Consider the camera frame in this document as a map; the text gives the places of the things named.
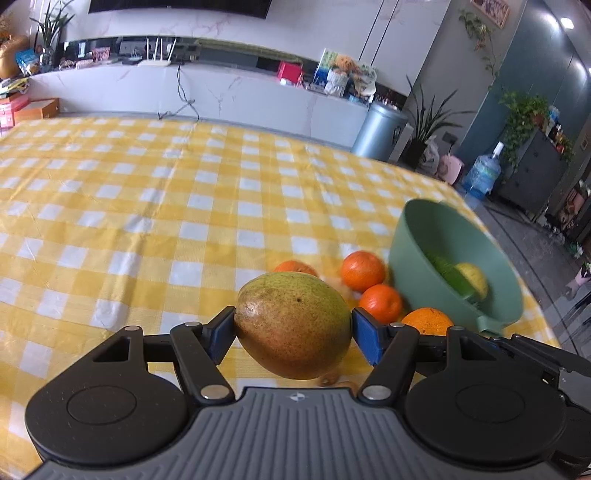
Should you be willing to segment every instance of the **orange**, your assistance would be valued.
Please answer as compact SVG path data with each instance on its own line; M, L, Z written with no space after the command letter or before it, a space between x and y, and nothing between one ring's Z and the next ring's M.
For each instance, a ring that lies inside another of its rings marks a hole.
M300 272L318 276L318 272L311 266L297 260L287 260L275 267L273 272Z
M396 322L402 312L402 299L396 290L387 285L374 285L365 290L359 306L385 325Z
M445 335L447 328L453 326L445 313L429 307L409 313L402 323L415 327L421 335Z
M353 252L343 261L340 277L349 288L363 293L385 280L386 268L374 254L363 251Z

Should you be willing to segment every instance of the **plastic bag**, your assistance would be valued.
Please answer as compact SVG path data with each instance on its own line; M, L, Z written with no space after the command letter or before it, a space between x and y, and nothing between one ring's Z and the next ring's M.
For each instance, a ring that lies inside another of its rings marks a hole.
M439 149L435 142L436 138L436 135L432 135L429 140L427 140L427 148L418 163L418 168L431 176L434 176L437 173L437 168L439 166Z
M17 52L14 58L25 77L35 75L41 71L39 57L37 57L37 54L35 54L32 48Z
M342 97L345 92L345 87L349 81L349 75L342 70L329 70L328 83L324 87L324 92L327 95L335 97Z

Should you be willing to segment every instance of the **green vegetable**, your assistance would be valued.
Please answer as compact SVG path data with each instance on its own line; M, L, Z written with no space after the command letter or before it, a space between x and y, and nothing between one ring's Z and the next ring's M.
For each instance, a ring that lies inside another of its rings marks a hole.
M431 262L433 268L441 275L443 280L459 293L460 297L473 305L477 305L479 295L472 284L456 269L454 265L449 263L445 258L433 253L425 253L427 259Z

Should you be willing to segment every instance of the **lemon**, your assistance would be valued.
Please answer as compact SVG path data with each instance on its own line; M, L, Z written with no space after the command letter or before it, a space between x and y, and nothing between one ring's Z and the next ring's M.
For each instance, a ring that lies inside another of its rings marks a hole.
M482 270L471 263L458 263L456 269L466 277L466 280L478 292L480 300L484 300L488 295L488 282Z

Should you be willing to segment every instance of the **orange box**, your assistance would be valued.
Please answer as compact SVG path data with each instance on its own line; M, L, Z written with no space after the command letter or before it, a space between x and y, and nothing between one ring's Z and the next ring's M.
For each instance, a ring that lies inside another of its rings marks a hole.
M35 100L26 107L14 112L14 123L17 124L24 120L39 120L57 116L60 113L60 99L47 98L45 100Z
M21 92L14 92L11 96L6 98L0 98L0 105L5 105L6 103L13 103L17 100L20 96L22 96Z

